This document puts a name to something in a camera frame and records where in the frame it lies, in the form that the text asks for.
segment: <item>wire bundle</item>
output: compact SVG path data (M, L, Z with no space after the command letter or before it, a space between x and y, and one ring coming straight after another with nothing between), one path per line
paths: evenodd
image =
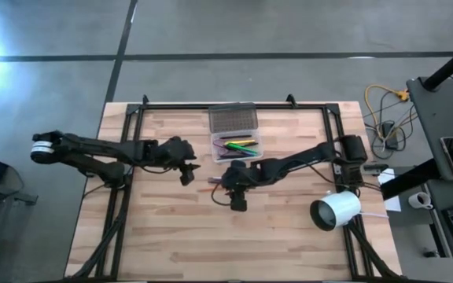
M374 112L374 110L371 108L370 101L368 99L369 96L369 91L372 87L377 87L381 88L383 90L386 90L384 95L381 98L381 103L380 103L380 110L377 110ZM405 102L404 100L400 100L392 105L386 106L384 108L384 99L389 95L389 94L396 94L398 97L400 96L400 93L406 93L406 91L396 91L396 90L391 90L385 86L379 86L379 85L372 85L367 87L365 90L365 103L368 109L370 110L370 114L363 116L363 118L366 118L368 116L372 116L374 120L374 125L370 125L368 123L365 123L366 129L367 130L372 130L375 133L374 140L371 142L371 151L376 156L378 159L381 160L387 160L389 159L394 152L401 152L404 151L405 148L407 147L407 139L412 136L414 133L414 124L413 121L414 119L417 119L418 116L412 113L414 111L414 106L412 105L410 109L408 109L397 121L394 120L386 120L384 121L382 119L382 111L386 110L387 108L391 108L393 106L396 106L402 102ZM377 116L375 115L376 113L380 112L380 119L377 119ZM391 130L384 136L383 133L381 132L381 127L383 124L388 123L392 125ZM406 124L410 124L410 133L406 134L405 130L402 128L402 126ZM401 140L398 141L398 143L402 143L401 148L391 150L386 148L386 142L392 138L396 133L400 133L402 138Z

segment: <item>green pencil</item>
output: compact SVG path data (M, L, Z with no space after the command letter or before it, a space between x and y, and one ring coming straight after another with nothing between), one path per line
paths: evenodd
M226 147L229 147L229 148L231 148L231 149L238 149L238 150L246 151L246 152L248 152L248 153L258 154L258 153L257 153L256 151L254 151L254 150L247 149L247 148L245 148L244 146L235 145L235 144L232 144L232 143L226 144Z

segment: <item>white cup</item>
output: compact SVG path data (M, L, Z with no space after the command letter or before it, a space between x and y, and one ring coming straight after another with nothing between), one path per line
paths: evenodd
M433 205L431 204L431 197L427 193L414 193L408 198L408 203L413 208L424 208L432 209Z

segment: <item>desk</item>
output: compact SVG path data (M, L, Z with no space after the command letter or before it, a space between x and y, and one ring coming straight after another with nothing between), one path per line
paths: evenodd
M359 103L339 105L345 133L360 135L368 149ZM126 107L106 105L98 138L120 140ZM258 110L258 120L264 158L288 156L326 141L322 113L315 110ZM191 143L194 163L202 167L186 187L178 172L152 175L135 170L119 280L350 279L341 229L321 231L309 215L310 203L334 191L333 185L311 170L300 170L273 186L251 190L247 212L231 211L211 201L207 178L221 176L228 165L212 161L207 111L145 110L141 138L163 142L174 135ZM316 168L332 178L329 164ZM86 191L100 184L92 178ZM100 241L108 198L109 191L100 189L83 201L66 275L74 274ZM227 201L220 193L217 198ZM386 213L377 191L363 189L361 201L364 211ZM380 257L400 273L389 221L364 217L364 225ZM362 266L357 243L355 250Z
M453 208L453 173L440 143L442 137L453 137L453 79L443 81L435 92L425 90L419 79L409 80L407 86L433 154L425 164L433 164L432 172L437 174L432 178L441 178L429 180L427 186L453 258L453 236L441 213Z

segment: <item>white paper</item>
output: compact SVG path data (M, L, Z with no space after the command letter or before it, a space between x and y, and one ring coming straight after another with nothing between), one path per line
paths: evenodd
M388 168L378 176L378 182L382 185L383 183L394 179L394 177L394 169ZM384 201L384 206L385 210L401 212L400 198L398 196L391 197L390 199Z

